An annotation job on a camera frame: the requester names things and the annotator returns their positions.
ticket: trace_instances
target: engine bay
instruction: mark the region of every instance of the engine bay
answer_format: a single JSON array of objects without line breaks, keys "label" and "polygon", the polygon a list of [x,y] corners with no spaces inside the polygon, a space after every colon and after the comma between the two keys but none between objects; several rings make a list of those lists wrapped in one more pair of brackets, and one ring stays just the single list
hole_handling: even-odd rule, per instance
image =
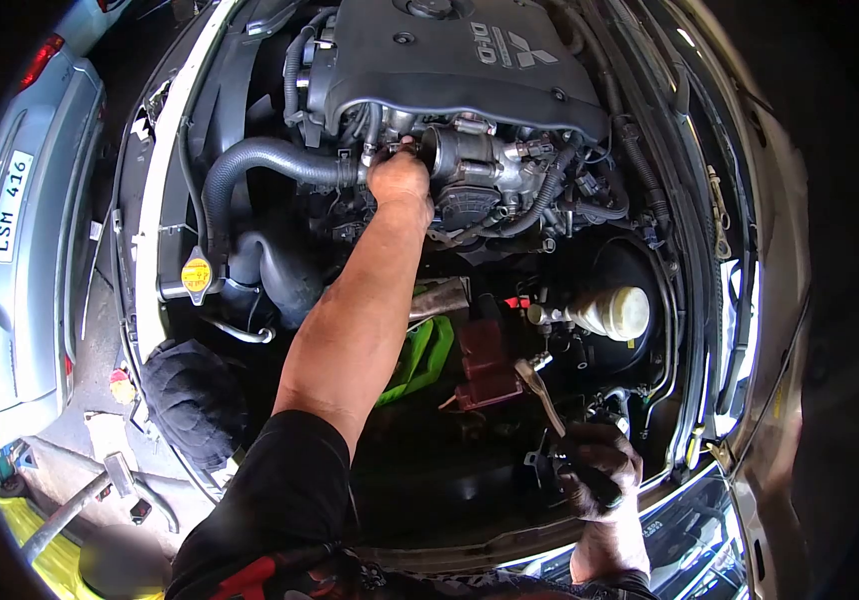
[{"label": "engine bay", "polygon": [[[564,422],[619,426],[644,478],[665,476],[686,269],[647,140],[576,12],[344,0],[240,30],[245,91],[229,93],[227,67],[181,130],[183,176],[169,177],[188,193],[165,200],[182,228],[160,241],[158,296],[169,337],[234,365],[244,447],[293,333],[375,214],[367,168],[411,136],[435,216],[399,366],[352,466],[351,536],[452,546],[565,518],[553,429],[519,360]],[[465,527],[480,516],[488,533]]]}]

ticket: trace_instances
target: red taillight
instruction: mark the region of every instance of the red taillight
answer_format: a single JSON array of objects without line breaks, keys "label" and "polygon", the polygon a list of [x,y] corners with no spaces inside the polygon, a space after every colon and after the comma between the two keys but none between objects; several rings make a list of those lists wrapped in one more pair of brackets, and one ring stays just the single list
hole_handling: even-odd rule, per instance
[{"label": "red taillight", "polygon": [[40,74],[43,73],[43,69],[47,68],[47,64],[50,62],[50,59],[56,56],[56,53],[63,47],[64,42],[65,40],[62,37],[53,33],[49,39],[46,40],[46,43],[42,44],[42,47],[39,48],[39,50],[36,51],[36,55],[33,56],[33,61],[29,64],[29,68],[26,69],[26,74],[19,80],[19,91],[26,90],[40,78]]}]

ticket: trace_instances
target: license plate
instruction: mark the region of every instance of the license plate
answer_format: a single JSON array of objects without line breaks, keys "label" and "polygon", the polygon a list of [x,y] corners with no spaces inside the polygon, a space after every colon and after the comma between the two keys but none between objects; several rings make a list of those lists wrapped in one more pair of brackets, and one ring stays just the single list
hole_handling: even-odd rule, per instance
[{"label": "license plate", "polygon": [[29,167],[33,154],[13,150],[9,167],[0,185],[0,262],[13,262],[16,249],[16,225],[23,208],[23,193],[29,184]]}]

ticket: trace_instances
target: black rag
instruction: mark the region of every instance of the black rag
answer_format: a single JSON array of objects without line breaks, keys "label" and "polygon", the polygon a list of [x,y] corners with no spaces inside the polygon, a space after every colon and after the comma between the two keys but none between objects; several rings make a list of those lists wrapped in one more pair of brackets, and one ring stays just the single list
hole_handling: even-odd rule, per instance
[{"label": "black rag", "polygon": [[196,340],[162,343],[141,371],[149,418],[197,468],[222,469],[240,447],[246,403],[237,378]]}]

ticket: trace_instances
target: yellow radiator cap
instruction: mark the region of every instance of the yellow radiator cap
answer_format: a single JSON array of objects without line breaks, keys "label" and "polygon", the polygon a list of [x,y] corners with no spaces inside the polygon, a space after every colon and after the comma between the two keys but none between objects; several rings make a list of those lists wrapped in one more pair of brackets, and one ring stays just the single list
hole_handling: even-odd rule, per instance
[{"label": "yellow radiator cap", "polygon": [[206,291],[213,284],[213,266],[200,246],[195,246],[180,272],[180,281],[195,306],[203,305]]}]

